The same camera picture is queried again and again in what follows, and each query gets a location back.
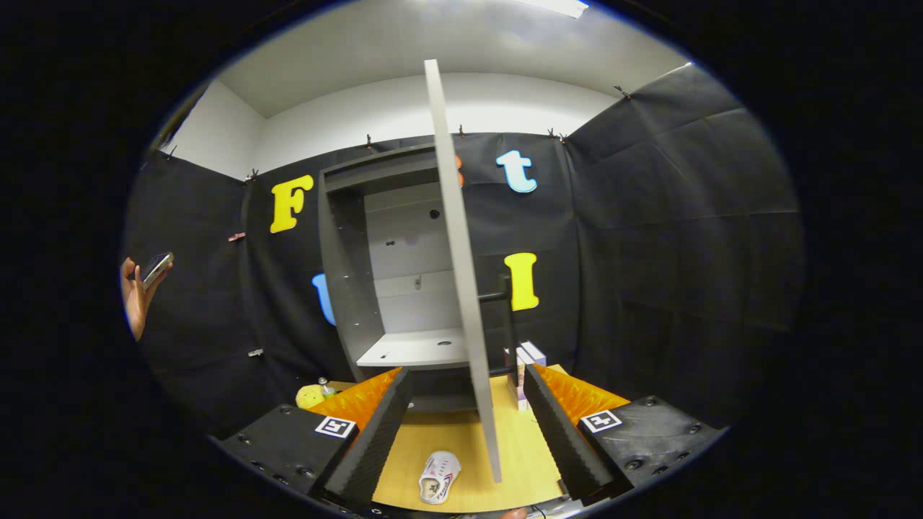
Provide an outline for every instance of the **shoe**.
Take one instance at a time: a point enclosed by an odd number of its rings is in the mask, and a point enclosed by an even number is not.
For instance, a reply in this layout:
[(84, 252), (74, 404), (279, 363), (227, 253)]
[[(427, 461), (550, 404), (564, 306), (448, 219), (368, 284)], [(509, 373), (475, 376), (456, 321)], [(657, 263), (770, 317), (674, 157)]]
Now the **shoe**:
[(449, 487), (462, 471), (458, 457), (448, 451), (436, 451), (426, 460), (420, 476), (420, 501), (442, 504), (449, 497)]

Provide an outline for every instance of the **wooden tabletop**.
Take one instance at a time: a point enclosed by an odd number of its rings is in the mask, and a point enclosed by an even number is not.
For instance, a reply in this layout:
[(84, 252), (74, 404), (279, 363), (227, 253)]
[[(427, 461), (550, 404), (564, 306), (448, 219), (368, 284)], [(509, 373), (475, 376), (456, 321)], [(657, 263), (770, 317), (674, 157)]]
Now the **wooden tabletop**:
[[(560, 366), (552, 369), (564, 372)], [(373, 501), (414, 510), (477, 513), (548, 501), (562, 495), (561, 478), (532, 410), (520, 411), (506, 375), (490, 380), (502, 483), (494, 483), (477, 414), (407, 414), (378, 480)], [(420, 501), (418, 480), (429, 454), (458, 456), (461, 472), (440, 505)]]

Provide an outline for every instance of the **clip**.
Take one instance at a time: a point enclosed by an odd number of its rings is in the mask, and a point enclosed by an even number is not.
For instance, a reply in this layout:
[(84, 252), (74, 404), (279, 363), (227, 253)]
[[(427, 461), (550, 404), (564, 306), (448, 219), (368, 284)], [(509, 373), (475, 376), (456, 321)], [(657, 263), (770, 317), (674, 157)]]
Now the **clip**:
[(617, 91), (622, 92), (622, 95), (625, 96), (625, 99), (631, 99), (631, 96), (626, 91), (622, 90), (621, 87), (619, 87), (618, 85), (612, 85), (612, 86), (615, 87)]

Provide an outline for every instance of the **yellow letter f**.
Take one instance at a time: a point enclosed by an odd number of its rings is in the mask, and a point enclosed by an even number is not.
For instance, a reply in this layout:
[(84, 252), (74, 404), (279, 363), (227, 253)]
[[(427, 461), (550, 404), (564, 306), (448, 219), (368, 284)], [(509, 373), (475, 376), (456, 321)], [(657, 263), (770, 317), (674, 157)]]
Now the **yellow letter f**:
[(305, 207), (305, 191), (310, 191), (311, 187), (314, 187), (314, 178), (311, 178), (311, 175), (305, 175), (295, 180), (282, 182), (272, 188), (275, 212), (270, 225), (271, 233), (287, 231), (298, 223), (292, 216), (292, 211), (301, 212)]

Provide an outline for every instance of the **black backdrop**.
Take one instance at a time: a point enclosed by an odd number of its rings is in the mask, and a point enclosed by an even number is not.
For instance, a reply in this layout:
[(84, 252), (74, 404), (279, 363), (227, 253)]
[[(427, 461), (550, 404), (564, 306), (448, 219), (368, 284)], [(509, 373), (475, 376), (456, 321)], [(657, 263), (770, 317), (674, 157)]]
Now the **black backdrop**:
[[(164, 154), (145, 166), (128, 249), (136, 260), (171, 249), (177, 260), (142, 343), (209, 430), (230, 434), (293, 404), (319, 376), (352, 380), (311, 284), (323, 272), (318, 191), (305, 192), (294, 228), (272, 234), (272, 188), (429, 141), (331, 151), (246, 185)], [(509, 254), (537, 256), (540, 303), (514, 312), (520, 340), (580, 378), (630, 399), (658, 394), (714, 427), (746, 411), (785, 347), (803, 247), (781, 159), (720, 84), (685, 66), (566, 143), (472, 134), (455, 145), (479, 291), (497, 288)], [(510, 189), (496, 165), (510, 150), (532, 159), (533, 192)], [(241, 230), (246, 238), (227, 242)], [(502, 366), (501, 305), (483, 308), (492, 367)], [(257, 348), (262, 356), (247, 355)]]
[(786, 348), (804, 247), (759, 123), (684, 66), (568, 139), (581, 258), (576, 374), (658, 394), (713, 427), (748, 409)]

